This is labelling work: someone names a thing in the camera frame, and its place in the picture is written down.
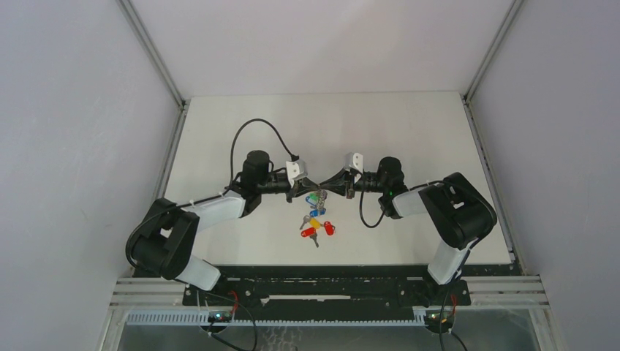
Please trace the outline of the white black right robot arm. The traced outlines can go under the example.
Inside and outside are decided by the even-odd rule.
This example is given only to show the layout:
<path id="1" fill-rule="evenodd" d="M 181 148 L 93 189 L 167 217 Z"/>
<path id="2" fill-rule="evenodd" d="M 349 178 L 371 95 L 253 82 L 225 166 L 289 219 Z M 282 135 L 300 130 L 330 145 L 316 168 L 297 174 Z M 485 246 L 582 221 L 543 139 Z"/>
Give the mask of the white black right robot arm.
<path id="1" fill-rule="evenodd" d="M 450 297 L 450 283 L 459 279 L 472 249 L 498 222 L 492 205 L 460 172 L 408 187 L 400 160 L 392 156 L 382 158 L 376 171 L 366 172 L 361 154 L 350 153 L 345 166 L 319 188 L 346 198 L 377 193 L 382 219 L 429 215 L 441 238 L 422 286 L 423 297 L 432 304 Z"/>

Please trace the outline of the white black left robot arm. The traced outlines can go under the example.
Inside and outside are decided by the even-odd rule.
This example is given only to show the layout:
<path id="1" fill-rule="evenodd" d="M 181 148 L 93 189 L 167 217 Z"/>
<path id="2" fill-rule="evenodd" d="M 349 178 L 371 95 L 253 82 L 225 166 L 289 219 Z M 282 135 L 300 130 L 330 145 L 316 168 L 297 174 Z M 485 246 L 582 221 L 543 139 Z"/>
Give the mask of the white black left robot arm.
<path id="1" fill-rule="evenodd" d="M 306 164 L 300 159 L 286 162 L 280 170 L 270 169 L 270 164 L 266 152 L 252 151 L 221 194 L 185 204 L 163 197 L 155 200 L 126 242 L 129 263 L 163 279 L 199 288 L 200 295 L 212 305 L 223 303 L 229 287 L 220 280 L 220 270 L 192 253 L 197 234 L 248 216 L 260 205 L 263 195 L 283 194 L 291 203 L 319 188 L 308 178 Z"/>

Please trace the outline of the large keyring with yellow handle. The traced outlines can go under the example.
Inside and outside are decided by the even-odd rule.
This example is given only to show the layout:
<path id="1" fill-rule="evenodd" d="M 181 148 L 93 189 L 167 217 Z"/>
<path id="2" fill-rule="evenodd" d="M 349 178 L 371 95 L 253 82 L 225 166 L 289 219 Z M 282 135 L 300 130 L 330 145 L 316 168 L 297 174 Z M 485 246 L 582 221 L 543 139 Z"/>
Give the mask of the large keyring with yellow handle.
<path id="1" fill-rule="evenodd" d="M 314 208 L 318 211 L 321 211 L 325 208 L 325 201 L 327 199 L 328 193 L 324 189 L 318 189 L 315 191 L 311 197 L 315 200 Z"/>

